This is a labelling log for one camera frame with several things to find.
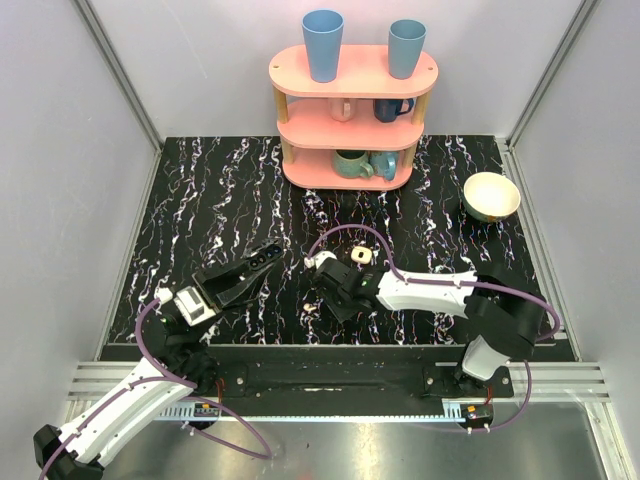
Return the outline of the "black earbud charging case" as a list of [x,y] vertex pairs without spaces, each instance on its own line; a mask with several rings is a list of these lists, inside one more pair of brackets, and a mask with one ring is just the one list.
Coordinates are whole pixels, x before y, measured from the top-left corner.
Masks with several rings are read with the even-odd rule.
[[278,260],[282,253],[283,247],[279,239],[265,240],[249,253],[249,268],[258,271]]

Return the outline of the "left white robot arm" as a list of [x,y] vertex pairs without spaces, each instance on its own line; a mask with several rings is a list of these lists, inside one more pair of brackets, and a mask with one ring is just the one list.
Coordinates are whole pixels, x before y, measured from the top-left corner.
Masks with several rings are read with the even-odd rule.
[[179,422],[198,430],[225,412],[205,395],[231,392],[202,342],[222,314],[249,305],[282,255],[269,244],[216,269],[194,274],[192,284],[157,288],[135,323],[141,360],[100,400],[61,427],[46,424],[33,437],[43,479],[100,479],[119,451],[163,411],[180,401],[192,412]]

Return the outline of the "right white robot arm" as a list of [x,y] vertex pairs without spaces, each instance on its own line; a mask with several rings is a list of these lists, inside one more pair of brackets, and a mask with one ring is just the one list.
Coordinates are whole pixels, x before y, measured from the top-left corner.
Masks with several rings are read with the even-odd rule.
[[484,273],[415,273],[395,268],[349,267],[328,252],[305,261],[313,284],[340,323],[361,313],[417,310],[444,313],[471,323],[461,360],[426,377],[427,396],[480,397],[496,371],[510,360],[530,360],[546,313],[546,301],[515,289],[499,268]]

